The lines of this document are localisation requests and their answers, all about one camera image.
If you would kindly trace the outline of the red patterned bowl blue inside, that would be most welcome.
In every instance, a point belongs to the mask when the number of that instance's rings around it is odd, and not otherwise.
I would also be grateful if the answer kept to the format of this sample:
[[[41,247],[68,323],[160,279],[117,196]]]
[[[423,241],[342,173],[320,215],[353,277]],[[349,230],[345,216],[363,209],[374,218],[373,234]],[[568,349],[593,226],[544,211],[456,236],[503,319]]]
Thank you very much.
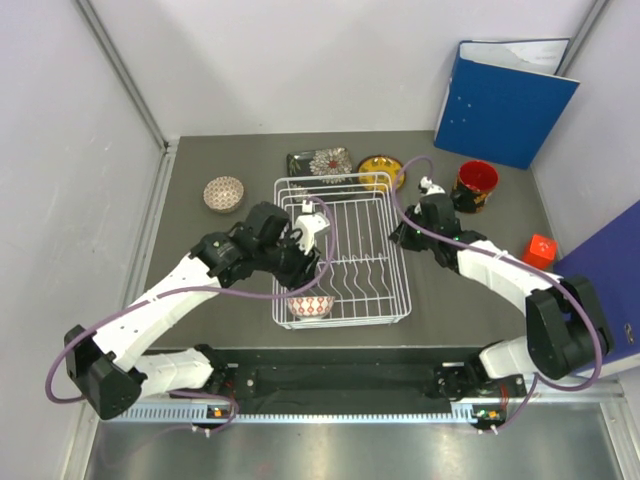
[[[299,296],[286,300],[288,310],[299,320],[317,320],[327,317],[335,303],[334,296]]]

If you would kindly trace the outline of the yellow patterned plate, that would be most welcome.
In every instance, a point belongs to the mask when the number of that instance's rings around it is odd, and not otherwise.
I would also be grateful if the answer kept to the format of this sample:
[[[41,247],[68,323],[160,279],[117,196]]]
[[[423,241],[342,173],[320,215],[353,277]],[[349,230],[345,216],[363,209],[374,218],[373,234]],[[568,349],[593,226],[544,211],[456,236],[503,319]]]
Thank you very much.
[[[405,175],[400,174],[403,164],[394,157],[373,155],[364,158],[357,166],[358,182],[368,190],[390,191],[394,184],[401,188]]]

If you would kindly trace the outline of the black skull mug red inside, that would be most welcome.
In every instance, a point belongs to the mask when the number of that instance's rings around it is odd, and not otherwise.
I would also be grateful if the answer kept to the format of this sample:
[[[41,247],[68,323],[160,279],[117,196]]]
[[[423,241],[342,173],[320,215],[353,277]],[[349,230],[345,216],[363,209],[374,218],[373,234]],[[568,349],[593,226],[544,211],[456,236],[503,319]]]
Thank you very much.
[[[481,212],[499,179],[498,171],[487,162],[472,160],[462,164],[450,192],[455,210],[467,214]]]

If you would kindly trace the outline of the black floral rectangular tray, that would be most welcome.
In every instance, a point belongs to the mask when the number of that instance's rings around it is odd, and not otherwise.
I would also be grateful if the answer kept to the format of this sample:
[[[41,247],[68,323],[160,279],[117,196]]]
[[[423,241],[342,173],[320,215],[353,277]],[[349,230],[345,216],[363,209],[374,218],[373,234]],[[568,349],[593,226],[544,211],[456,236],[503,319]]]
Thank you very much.
[[[287,186],[295,201],[317,196],[325,202],[341,201],[353,193],[353,161],[345,147],[289,153]]]

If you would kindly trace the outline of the brown patterned small bowl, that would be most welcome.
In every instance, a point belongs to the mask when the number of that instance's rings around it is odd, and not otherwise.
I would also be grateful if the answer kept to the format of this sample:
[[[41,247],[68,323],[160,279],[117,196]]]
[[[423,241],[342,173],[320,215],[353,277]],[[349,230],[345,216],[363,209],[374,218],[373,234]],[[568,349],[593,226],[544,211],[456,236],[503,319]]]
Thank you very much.
[[[231,213],[240,207],[244,194],[245,187],[239,179],[219,176],[205,186],[203,201],[214,212]]]

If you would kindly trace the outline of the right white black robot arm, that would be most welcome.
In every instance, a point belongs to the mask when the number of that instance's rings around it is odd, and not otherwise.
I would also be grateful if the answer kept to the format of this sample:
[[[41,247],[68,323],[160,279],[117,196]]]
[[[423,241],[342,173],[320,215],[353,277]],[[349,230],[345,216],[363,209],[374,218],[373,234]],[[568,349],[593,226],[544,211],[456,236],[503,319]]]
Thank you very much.
[[[392,242],[405,250],[432,252],[441,267],[485,286],[524,317],[525,335],[490,344],[468,361],[466,380],[474,393],[490,395],[514,375],[537,374],[551,383],[591,366],[591,377],[600,376],[613,337],[586,277],[539,270],[485,235],[463,229],[444,193],[425,194],[399,214]]]

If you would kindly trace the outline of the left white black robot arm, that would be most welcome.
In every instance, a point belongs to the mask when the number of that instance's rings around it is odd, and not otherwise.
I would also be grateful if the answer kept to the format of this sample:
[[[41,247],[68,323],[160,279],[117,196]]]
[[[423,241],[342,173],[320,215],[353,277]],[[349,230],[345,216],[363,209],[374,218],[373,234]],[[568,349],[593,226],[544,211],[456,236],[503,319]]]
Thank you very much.
[[[64,336],[66,372],[103,420],[129,410],[139,399],[178,390],[216,396],[226,387],[225,366],[199,345],[170,354],[149,347],[188,313],[218,295],[239,296],[234,284],[268,273],[298,294],[317,282],[316,238],[329,229],[325,209],[302,204],[296,219],[261,202],[226,232],[213,232],[132,305],[99,326],[77,325]]]

